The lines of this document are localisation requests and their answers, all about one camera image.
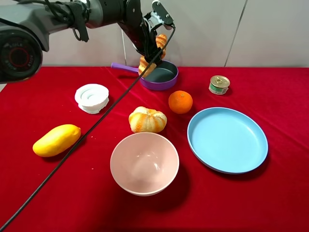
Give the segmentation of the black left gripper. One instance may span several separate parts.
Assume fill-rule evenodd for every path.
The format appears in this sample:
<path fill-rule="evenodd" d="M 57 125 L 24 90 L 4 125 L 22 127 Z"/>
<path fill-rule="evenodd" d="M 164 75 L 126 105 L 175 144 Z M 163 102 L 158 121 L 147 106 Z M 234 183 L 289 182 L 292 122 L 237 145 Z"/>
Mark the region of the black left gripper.
<path fill-rule="evenodd" d="M 174 28 L 171 15 L 163 4 L 154 0 L 152 11 L 143 15 L 139 0 L 124 1 L 124 16 L 118 23 L 127 37 L 132 41 L 136 51 L 144 56 L 145 60 L 158 65 L 162 62 L 163 49 L 156 44 L 157 28 L 164 26 L 167 30 Z"/>

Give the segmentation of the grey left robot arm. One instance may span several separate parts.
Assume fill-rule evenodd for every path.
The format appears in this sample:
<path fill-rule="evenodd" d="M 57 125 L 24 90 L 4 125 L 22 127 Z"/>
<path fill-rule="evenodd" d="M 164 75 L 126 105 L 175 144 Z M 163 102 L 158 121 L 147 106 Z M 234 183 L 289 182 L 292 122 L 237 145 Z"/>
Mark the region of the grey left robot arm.
<path fill-rule="evenodd" d="M 79 41 L 89 40 L 88 29 L 118 24 L 147 62 L 160 64 L 163 49 L 156 44 L 160 26 L 175 30 L 172 17 L 155 0 L 143 15 L 138 0 L 18 0 L 0 8 L 0 82 L 26 80 L 42 65 L 52 33 L 72 29 Z"/>

